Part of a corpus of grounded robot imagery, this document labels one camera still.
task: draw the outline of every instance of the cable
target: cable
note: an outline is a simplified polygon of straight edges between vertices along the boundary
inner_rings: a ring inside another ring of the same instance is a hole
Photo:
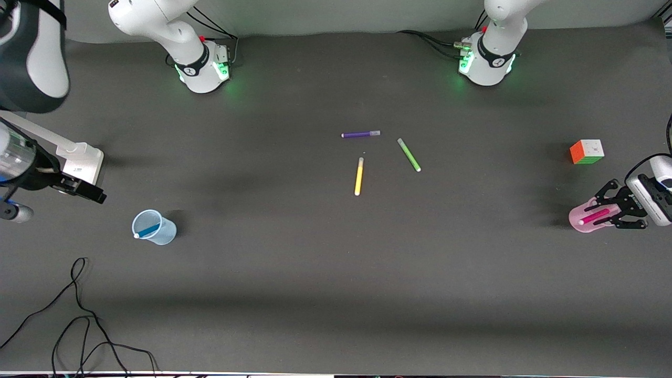
[[[670,119],[667,121],[667,127],[665,128],[665,140],[667,141],[667,149],[672,155],[672,141],[670,141],[670,128],[672,128],[672,115],[670,115]]]
[[[484,23],[485,20],[487,20],[487,19],[488,19],[488,15],[486,15],[486,16],[483,18],[483,20],[479,21],[479,23],[476,25],[476,30],[480,29],[480,26],[483,25],[483,23]]]
[[[397,33],[413,34],[415,36],[418,36],[418,37],[420,37],[420,39],[425,41],[425,43],[427,43],[430,47],[432,47],[434,50],[436,50],[439,54],[441,54],[443,56],[446,56],[448,58],[455,59],[457,61],[459,61],[462,58],[459,55],[448,54],[447,52],[441,50],[438,46],[436,46],[434,44],[434,43],[436,43],[440,46],[446,46],[446,47],[450,46],[450,47],[452,47],[453,46],[452,43],[449,44],[448,42],[438,40],[438,39],[434,38],[433,36],[430,36],[429,34],[425,34],[423,32],[418,32],[416,30],[401,30],[400,32],[397,32]]]
[[[483,21],[481,21],[480,18],[483,17],[484,14],[485,14],[485,9],[483,9],[483,11],[480,13],[480,16],[476,20],[476,23],[474,24],[474,29],[478,30],[478,26],[483,23]]]
[[[672,7],[672,3],[668,4],[666,7],[663,5],[656,14],[658,17],[662,17],[665,12],[667,12],[668,9]]]
[[[170,58],[170,59],[173,61],[173,58],[171,58],[170,54],[166,54],[166,57],[165,57],[165,59],[163,60],[163,62],[164,62],[168,67],[173,67],[174,64],[175,64],[175,61],[173,61],[173,63],[171,64],[170,62],[168,62],[168,58]]]
[[[75,273],[78,265],[81,265],[81,266],[79,267],[79,271],[77,271]],[[14,337],[19,333],[19,331],[21,331],[21,329],[23,329],[24,325],[26,324],[26,322],[31,317],[33,317],[33,316],[49,309],[50,307],[52,307],[60,299],[60,297],[63,295],[63,293],[65,293],[66,290],[68,290],[70,287],[74,286],[75,287],[75,300],[77,301],[77,306],[80,309],[82,309],[83,311],[86,311],[87,313],[89,313],[89,315],[80,315],[80,316],[75,317],[74,319],[72,319],[70,321],[70,323],[68,323],[68,325],[65,327],[65,329],[60,333],[60,336],[58,337],[58,340],[56,341],[56,344],[54,345],[54,348],[52,349],[52,355],[51,355],[52,356],[51,363],[52,363],[52,370],[53,370],[54,376],[56,376],[55,357],[56,357],[56,352],[58,351],[58,346],[60,345],[60,342],[63,339],[63,337],[65,336],[65,334],[67,333],[68,329],[70,329],[70,327],[74,323],[76,323],[77,321],[79,321],[81,319],[86,320],[87,327],[86,327],[86,330],[84,332],[84,339],[83,339],[83,342],[82,342],[82,351],[81,351],[81,354],[80,354],[80,357],[79,357],[80,364],[79,364],[79,368],[77,369],[77,373],[75,374],[75,378],[77,378],[77,374],[79,374],[79,371],[81,371],[82,376],[84,376],[84,364],[89,360],[89,357],[91,356],[93,351],[96,350],[101,345],[109,345],[110,346],[110,349],[112,349],[112,353],[114,354],[114,358],[115,358],[117,364],[127,374],[129,373],[129,370],[126,368],[126,366],[124,366],[124,363],[122,363],[121,359],[119,358],[116,347],[125,348],[125,349],[129,349],[129,350],[133,350],[135,352],[141,352],[141,353],[147,354],[150,357],[150,362],[152,364],[152,372],[154,372],[154,374],[156,376],[156,370],[159,368],[159,364],[156,363],[156,358],[154,357],[154,355],[151,352],[149,352],[148,350],[144,350],[144,349],[140,349],[140,348],[134,348],[132,346],[127,346],[127,345],[123,345],[123,344],[116,344],[116,343],[112,342],[110,340],[110,337],[108,336],[108,333],[105,331],[105,328],[101,325],[100,317],[98,317],[98,314],[96,314],[93,310],[90,310],[90,309],[84,307],[84,305],[82,304],[82,302],[81,302],[81,292],[79,290],[79,285],[77,284],[77,281],[78,281],[79,277],[81,276],[82,272],[84,271],[85,266],[86,266],[86,258],[76,259],[75,262],[73,263],[72,267],[70,268],[70,278],[71,278],[70,283],[68,285],[66,285],[63,289],[61,289],[61,291],[58,293],[58,295],[47,306],[45,306],[44,308],[42,308],[39,311],[31,313],[29,316],[27,316],[23,320],[23,322],[19,325],[19,327],[16,329],[16,331],[14,331],[14,333],[8,339],[6,339],[6,341],[4,343],[2,343],[2,345],[0,345],[0,350],[2,348],[4,348],[5,346],[7,346],[7,344],[9,344],[9,342],[12,341],[12,339],[14,339]],[[85,349],[86,349],[86,339],[89,335],[89,328],[91,326],[91,319],[94,320],[96,326],[98,327],[100,332],[103,334],[106,341],[104,341],[104,342],[98,344],[96,347],[94,347],[93,350],[89,353],[89,355],[86,358],[84,358]]]
[[[206,18],[206,20],[212,22],[212,25],[215,25],[219,30],[221,30],[222,33],[226,34],[227,36],[230,36],[230,37],[233,38],[233,39],[236,39],[236,40],[238,39],[238,37],[234,36],[233,34],[229,34],[226,30],[224,30],[224,28],[222,28],[221,26],[219,26],[216,22],[212,21],[212,20],[210,19],[210,17],[208,17],[205,13],[201,12],[200,9],[198,9],[197,7],[194,7],[194,9],[195,9],[198,13],[201,13],[201,15],[202,15],[203,17]]]
[[[236,46],[233,48],[233,59],[231,59],[231,62],[229,63],[229,64],[231,64],[231,65],[232,65],[233,63],[236,62],[236,59],[238,59],[238,43],[239,43],[240,41],[241,41],[241,40],[239,40],[238,38],[236,38]]]
[[[634,172],[634,171],[635,171],[637,168],[639,168],[642,164],[646,163],[647,161],[653,159],[653,158],[656,157],[656,156],[667,156],[667,157],[672,157],[672,155],[669,154],[669,153],[654,153],[653,155],[651,155],[651,156],[647,157],[646,159],[640,161],[639,163],[637,163],[637,165],[635,165],[634,167],[632,167],[632,169],[626,174],[626,179],[625,179],[625,181],[626,181],[626,185],[627,185],[628,178],[630,178],[630,175],[632,175],[632,172]]]
[[[2,201],[4,203],[9,203],[9,199],[16,193],[17,190],[19,190],[19,185],[23,184],[23,182],[19,182],[23,180],[18,180],[15,184],[13,184],[9,189],[7,189],[7,192],[5,193],[5,196],[3,197]]]
[[[226,30],[224,30],[224,28],[222,28],[221,26],[219,26],[216,22],[213,22],[207,15],[205,15],[203,12],[201,12],[200,10],[198,10],[196,7],[194,7],[194,9],[195,9],[198,13],[201,13],[206,19],[208,19],[208,21],[212,22],[212,24],[215,25],[215,26],[217,27],[217,29],[216,29],[216,28],[213,28],[212,26],[210,26],[210,25],[206,24],[205,22],[199,20],[198,18],[194,17],[191,13],[187,12],[187,15],[188,15],[189,17],[191,17],[194,21],[198,22],[199,24],[205,26],[206,28],[208,28],[208,29],[210,29],[210,30],[214,30],[215,32],[225,34],[225,35],[227,35],[229,38],[232,38],[232,39],[238,39],[238,37],[236,37],[236,36],[234,36],[233,34],[227,32]]]
[[[427,34],[427,33],[418,32],[417,30],[400,30],[400,31],[398,31],[397,33],[402,33],[402,34],[413,34],[414,36],[418,36],[418,37],[420,37],[420,38],[426,38],[426,39],[428,39],[428,40],[430,40],[430,41],[432,41],[432,42],[434,42],[434,43],[436,43],[436,44],[440,44],[441,46],[453,47],[453,44],[452,44],[452,43],[444,42],[444,41],[442,41],[442,40],[438,40],[438,39],[434,38],[433,36],[430,36],[430,35]]]

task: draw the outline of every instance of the blue marker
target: blue marker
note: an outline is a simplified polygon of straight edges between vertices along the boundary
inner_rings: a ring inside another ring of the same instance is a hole
[[[138,232],[137,234],[135,234],[133,236],[135,236],[136,239],[140,239],[141,237],[145,237],[145,236],[149,235],[150,233],[158,230],[159,226],[161,226],[160,223],[158,225],[153,225],[152,227],[148,227],[148,228]]]

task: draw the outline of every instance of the plastic cup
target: plastic cup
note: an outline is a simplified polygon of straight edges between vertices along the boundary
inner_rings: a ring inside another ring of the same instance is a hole
[[[139,237],[140,240],[149,240],[157,245],[166,245],[175,239],[177,234],[177,226],[175,223],[161,216],[156,210],[145,210],[135,216],[131,230],[133,235],[139,233],[144,229],[148,229],[154,225],[159,225],[159,229],[148,233],[145,236]]]

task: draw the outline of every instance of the gray table surface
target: gray table surface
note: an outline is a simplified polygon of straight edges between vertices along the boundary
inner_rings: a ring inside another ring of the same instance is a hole
[[[17,194],[36,216],[1,225],[0,338],[87,256],[85,304],[163,370],[669,377],[671,229],[583,235],[566,221],[666,149],[662,25],[533,30],[520,48],[484,88],[414,36],[246,38],[233,80],[196,95],[158,44],[69,44],[70,98],[29,118],[100,146],[109,198]],[[579,139],[606,157],[572,165]],[[133,239],[144,209],[179,237]],[[0,370],[49,370],[78,313],[69,293],[0,351]],[[94,359],[118,370],[109,351]]]

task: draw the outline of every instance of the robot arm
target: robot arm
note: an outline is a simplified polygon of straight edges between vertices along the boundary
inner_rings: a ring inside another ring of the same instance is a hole
[[[5,12],[0,14],[0,30],[7,30],[0,34],[0,110],[51,112],[70,90],[63,53],[64,0],[5,3]],[[98,203],[106,198],[102,189],[62,172],[55,156],[0,117],[0,187],[8,188],[0,199],[0,219],[17,223],[30,219],[32,209],[10,198],[18,188],[48,186]]]
[[[646,161],[650,163],[654,177],[631,176]],[[607,197],[610,190],[618,192]],[[639,219],[624,221],[625,216]],[[625,186],[620,186],[616,179],[609,181],[591,200],[569,213],[569,223],[584,233],[607,226],[645,229],[647,216],[658,226],[672,224],[672,155],[668,153],[657,153],[635,165],[626,175]]]
[[[108,12],[114,25],[131,36],[161,44],[175,61],[179,78],[196,93],[214,91],[229,78],[228,50],[201,41],[194,29],[175,18],[198,0],[112,0]]]
[[[47,113],[68,96],[64,0],[7,0],[0,36],[0,110]]]
[[[479,85],[498,84],[511,71],[515,49],[528,30],[525,16],[545,0],[485,0],[490,24],[462,39],[459,72]]]

